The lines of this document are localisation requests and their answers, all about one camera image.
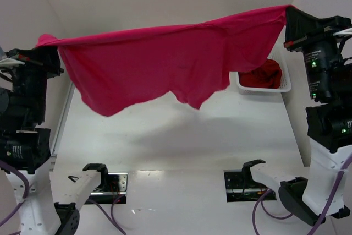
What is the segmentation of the dark red t-shirt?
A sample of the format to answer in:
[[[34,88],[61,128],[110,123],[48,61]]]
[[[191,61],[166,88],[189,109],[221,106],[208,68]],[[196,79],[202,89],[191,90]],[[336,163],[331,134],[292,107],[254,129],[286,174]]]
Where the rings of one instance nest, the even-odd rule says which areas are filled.
[[[278,89],[281,86],[282,70],[279,64],[268,59],[255,70],[239,73],[239,83],[244,87]]]

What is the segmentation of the pink t-shirt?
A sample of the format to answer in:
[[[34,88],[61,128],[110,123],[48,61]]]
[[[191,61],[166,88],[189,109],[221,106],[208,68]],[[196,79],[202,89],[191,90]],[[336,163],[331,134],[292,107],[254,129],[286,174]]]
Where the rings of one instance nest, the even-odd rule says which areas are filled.
[[[37,46],[57,47],[83,102],[105,117],[168,92],[198,109],[229,86],[231,72],[264,64],[287,22],[286,9],[70,39],[43,34]]]

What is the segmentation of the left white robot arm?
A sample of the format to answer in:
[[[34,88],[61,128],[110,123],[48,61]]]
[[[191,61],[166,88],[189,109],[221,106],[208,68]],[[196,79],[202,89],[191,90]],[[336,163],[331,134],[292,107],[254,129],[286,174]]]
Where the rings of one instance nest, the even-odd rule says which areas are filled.
[[[47,81],[63,73],[57,47],[1,52],[1,170],[17,200],[21,234],[74,234],[90,194],[106,184],[106,165],[91,163],[68,176],[59,200],[52,195],[51,131],[45,121]]]

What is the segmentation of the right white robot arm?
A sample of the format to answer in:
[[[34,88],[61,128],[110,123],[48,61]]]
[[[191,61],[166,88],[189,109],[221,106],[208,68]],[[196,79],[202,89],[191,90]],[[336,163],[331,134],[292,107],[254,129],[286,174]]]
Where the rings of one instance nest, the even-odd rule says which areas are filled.
[[[310,97],[317,106],[306,109],[311,162],[308,177],[282,174],[264,160],[243,165],[247,183],[262,183],[282,205],[313,229],[326,216],[345,218],[346,170],[351,164],[351,62],[342,56],[351,39],[351,20],[341,16],[316,18],[287,8],[284,47],[304,57]]]

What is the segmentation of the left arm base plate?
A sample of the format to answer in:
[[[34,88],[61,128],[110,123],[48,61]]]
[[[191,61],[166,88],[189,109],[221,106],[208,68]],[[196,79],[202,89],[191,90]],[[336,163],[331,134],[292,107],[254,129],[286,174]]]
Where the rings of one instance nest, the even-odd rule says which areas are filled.
[[[95,189],[89,199],[101,205],[126,204],[128,188],[128,172],[110,172],[107,183]]]

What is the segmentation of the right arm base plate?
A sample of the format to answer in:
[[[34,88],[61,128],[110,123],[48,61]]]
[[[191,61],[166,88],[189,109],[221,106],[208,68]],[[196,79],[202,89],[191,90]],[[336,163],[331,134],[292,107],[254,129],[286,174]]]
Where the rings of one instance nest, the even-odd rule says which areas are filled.
[[[225,194],[228,203],[257,201],[268,188],[245,180],[242,170],[224,171]]]

